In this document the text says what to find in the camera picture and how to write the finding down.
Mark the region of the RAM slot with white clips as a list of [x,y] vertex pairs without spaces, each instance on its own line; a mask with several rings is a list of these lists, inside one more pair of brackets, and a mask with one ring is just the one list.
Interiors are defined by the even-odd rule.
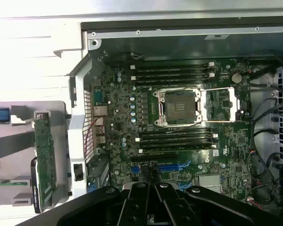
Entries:
[[155,66],[137,66],[130,65],[130,70],[165,70],[165,69],[190,69],[190,68],[208,68],[214,67],[216,64],[214,62],[208,62],[207,64],[196,64],[196,65],[155,65]]
[[166,134],[162,136],[137,137],[135,142],[150,142],[160,140],[210,139],[218,138],[218,134]]
[[131,81],[145,81],[145,80],[198,80],[214,78],[215,73],[184,73],[184,74],[146,74],[146,75],[136,75],[131,76]]

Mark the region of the silver chipset heatsink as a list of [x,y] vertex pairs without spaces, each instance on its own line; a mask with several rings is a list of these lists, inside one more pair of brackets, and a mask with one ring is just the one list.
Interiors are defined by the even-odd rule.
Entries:
[[199,175],[199,186],[217,193],[222,192],[220,175]]

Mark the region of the blue expansion slot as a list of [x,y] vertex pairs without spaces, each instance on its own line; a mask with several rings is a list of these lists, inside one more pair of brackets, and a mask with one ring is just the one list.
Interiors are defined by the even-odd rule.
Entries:
[[[191,164],[191,161],[187,161],[186,163],[174,163],[174,164],[163,164],[158,165],[158,169],[160,171],[181,171],[184,168],[188,167]],[[140,171],[140,167],[138,166],[132,166],[131,172],[132,173],[138,173]]]

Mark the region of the long black expansion slot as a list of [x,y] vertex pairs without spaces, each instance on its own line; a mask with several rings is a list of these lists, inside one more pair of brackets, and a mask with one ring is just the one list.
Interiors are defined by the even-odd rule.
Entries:
[[142,161],[156,161],[156,160],[164,160],[164,159],[176,159],[178,157],[177,154],[161,154],[161,155],[143,155],[143,156],[132,156],[130,160],[132,162],[142,162]]

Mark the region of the metal socket cover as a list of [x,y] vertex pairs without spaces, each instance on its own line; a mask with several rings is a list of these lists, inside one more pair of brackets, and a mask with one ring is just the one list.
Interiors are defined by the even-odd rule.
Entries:
[[234,87],[201,89],[198,110],[205,122],[235,122],[240,100]]

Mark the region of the grey open PC case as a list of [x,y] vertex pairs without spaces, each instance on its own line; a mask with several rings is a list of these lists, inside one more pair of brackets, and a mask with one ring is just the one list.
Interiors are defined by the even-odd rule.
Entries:
[[[283,67],[283,26],[258,24],[250,18],[121,21],[81,24],[87,54],[69,75],[71,118],[67,138],[78,198],[110,184],[108,155],[99,153],[90,129],[93,115],[92,85],[109,63],[237,59],[251,68],[251,189],[245,201],[283,218],[283,156],[279,152],[278,110],[283,89],[274,85]],[[146,226],[172,226],[151,184]]]

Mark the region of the grey parts rack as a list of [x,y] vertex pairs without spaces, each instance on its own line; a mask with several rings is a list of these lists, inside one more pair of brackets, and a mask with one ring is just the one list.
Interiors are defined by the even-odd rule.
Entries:
[[35,157],[33,122],[36,113],[48,113],[54,141],[56,162],[56,190],[52,205],[66,202],[68,194],[67,114],[62,101],[0,102],[0,107],[26,106],[30,116],[26,124],[12,126],[0,123],[0,180],[27,182],[27,186],[0,186],[0,205],[33,206],[31,160]]

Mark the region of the metal CPU socket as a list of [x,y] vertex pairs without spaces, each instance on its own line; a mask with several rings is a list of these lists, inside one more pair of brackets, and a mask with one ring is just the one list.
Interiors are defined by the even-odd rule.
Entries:
[[153,92],[158,116],[154,124],[163,128],[190,127],[202,122],[201,91],[196,88],[164,88]]

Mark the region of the green motherboard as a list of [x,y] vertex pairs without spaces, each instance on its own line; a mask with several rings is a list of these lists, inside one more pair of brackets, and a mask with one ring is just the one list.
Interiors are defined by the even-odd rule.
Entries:
[[[207,78],[211,82],[197,85],[167,85],[138,87],[130,80],[131,76],[144,75],[131,73],[130,65],[196,65],[214,62],[208,67],[216,74]],[[242,81],[232,82],[232,75],[239,73]],[[249,65],[237,59],[207,59],[179,61],[117,62],[104,67],[102,74],[92,85],[93,115],[96,119],[90,133],[93,144],[99,153],[108,155],[110,164],[110,184],[123,188],[126,183],[137,182],[139,173],[132,173],[132,166],[141,164],[191,164],[181,171],[161,171],[161,181],[176,184],[180,190],[199,186],[199,175],[220,175],[222,192],[230,198],[245,201],[251,189],[250,162],[247,155],[251,149],[251,104]],[[163,128],[154,124],[158,116],[157,99],[153,92],[164,88],[215,89],[234,87],[240,100],[240,110],[235,122],[205,122],[180,128]],[[218,138],[160,140],[135,142],[140,132],[181,131],[187,129],[212,128]],[[141,148],[140,143],[171,143],[183,141],[214,142],[211,145]],[[132,162],[130,157],[143,155],[177,154],[175,159]]]

